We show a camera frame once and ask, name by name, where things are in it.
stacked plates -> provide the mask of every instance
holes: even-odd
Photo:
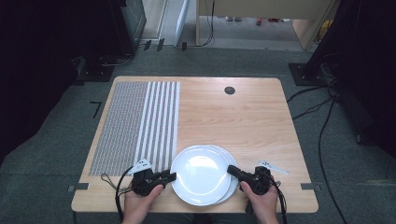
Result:
[[[233,156],[224,148],[197,145],[182,150],[172,163],[175,193],[186,203],[205,206],[229,199],[238,179],[227,173],[228,165],[236,166]]]

grid mat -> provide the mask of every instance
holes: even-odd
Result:
[[[118,82],[89,175],[122,173],[142,159],[153,172],[176,156],[179,82]]]

human hand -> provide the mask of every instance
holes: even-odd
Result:
[[[149,210],[152,209],[152,202],[161,194],[161,190],[163,190],[163,185],[158,185],[146,197],[137,195],[133,190],[125,193],[122,224],[142,223]]]
[[[242,189],[250,200],[259,224],[278,224],[276,218],[277,191],[271,186],[263,195],[253,192],[247,182],[241,182]]]

handheld controller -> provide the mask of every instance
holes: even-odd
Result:
[[[238,178],[239,182],[247,182],[255,194],[263,195],[271,188],[271,172],[263,166],[257,166],[254,170],[254,174],[250,174],[233,165],[229,165],[227,173]],[[245,212],[253,214],[253,206],[250,201],[247,203]]]
[[[153,173],[151,169],[134,173],[131,182],[132,190],[140,196],[148,196],[157,185],[163,185],[176,180],[176,173],[170,173],[170,170]]]

cable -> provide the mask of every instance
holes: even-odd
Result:
[[[325,105],[325,104],[327,104],[328,102],[330,102],[331,99],[332,99],[332,97],[328,98],[327,100],[323,101],[322,103],[320,103],[320,104],[318,104],[318,105],[314,105],[314,106],[312,106],[312,107],[309,107],[307,110],[305,110],[304,113],[299,114],[299,115],[293,117],[292,119],[293,119],[293,120],[296,120],[296,119],[298,119],[298,118],[300,118],[300,117],[302,117],[302,116],[304,116],[304,115],[307,115],[307,114],[310,114],[310,113],[313,113],[313,112],[318,111],[323,105]]]
[[[125,62],[123,62],[123,63],[102,63],[102,66],[104,66],[104,67],[107,67],[107,66],[121,66],[121,65],[124,65],[124,64],[128,63],[129,61],[131,61],[131,59],[132,59],[132,54],[130,54],[128,59]]]
[[[215,14],[215,2],[216,2],[216,0],[213,0],[213,3],[212,3],[212,16],[211,16],[210,23],[209,23],[209,18],[206,16],[207,23],[208,23],[208,25],[210,27],[209,38],[206,40],[206,42],[203,45],[197,45],[195,47],[204,47],[204,46],[208,45],[210,42],[212,42],[212,40],[213,40],[213,44],[216,42],[216,39],[214,37],[215,31],[214,31],[214,28],[213,28],[213,15]]]
[[[117,189],[117,187],[113,184],[113,182],[110,180],[110,177],[109,177],[107,174],[101,174],[101,175],[100,175],[100,178],[101,178],[103,181],[106,181],[111,187],[113,187],[113,189]]]
[[[117,210],[118,210],[118,212],[119,212],[120,221],[123,220],[123,213],[122,213],[121,204],[120,204],[120,196],[121,196],[121,194],[126,193],[126,192],[132,190],[132,189],[128,189],[128,191],[124,191],[124,192],[122,192],[121,194],[119,194],[119,192],[120,192],[120,185],[121,185],[122,179],[128,174],[128,172],[129,172],[132,168],[134,168],[134,167],[131,166],[130,168],[128,168],[128,169],[122,174],[122,176],[121,176],[121,178],[120,178],[120,181],[119,181],[119,184],[118,184],[117,187],[116,187],[116,206],[117,206]]]
[[[77,214],[75,211],[73,211],[73,223],[77,224]]]
[[[323,135],[323,132],[324,132],[324,129],[325,129],[327,123],[329,122],[329,118],[330,118],[330,114],[332,113],[332,107],[334,106],[334,102],[335,102],[335,98],[332,98],[332,105],[330,106],[329,113],[328,113],[327,118],[326,118],[326,120],[325,120],[325,122],[323,124],[323,127],[320,130],[320,134],[319,134],[319,138],[318,138],[318,156],[319,156],[320,169],[321,169],[321,172],[323,173],[323,177],[324,177],[324,180],[326,182],[326,187],[327,187],[327,189],[328,189],[328,191],[330,193],[330,196],[332,197],[332,202],[334,203],[335,208],[337,209],[338,213],[340,214],[341,219],[343,219],[344,223],[347,224],[347,221],[344,218],[344,215],[341,212],[341,209],[338,206],[338,203],[335,201],[334,195],[332,194],[332,189],[330,188],[329,180],[327,179],[326,172],[324,171],[322,157],[321,157],[321,147],[320,147],[320,145],[321,145],[321,137]]]
[[[288,220],[286,218],[286,211],[288,210],[288,205],[286,204],[285,195],[283,195],[282,191],[279,189],[280,184],[278,185],[272,176],[269,176],[267,174],[264,175],[269,178],[271,185],[274,185],[274,187],[276,188],[277,196],[279,198],[279,203],[280,203],[280,210],[282,214],[283,224],[287,224]]]
[[[301,91],[297,91],[296,93],[294,93],[294,94],[289,98],[289,100],[287,101],[287,103],[290,102],[290,101],[291,101],[294,97],[296,97],[297,95],[300,95],[300,94],[302,94],[302,93],[309,92],[309,91],[314,91],[314,90],[317,90],[317,89],[320,89],[320,88],[324,88],[324,87],[326,87],[326,86],[318,86],[318,87],[313,87],[313,88],[309,88],[309,89],[304,89],[304,90],[301,90]]]

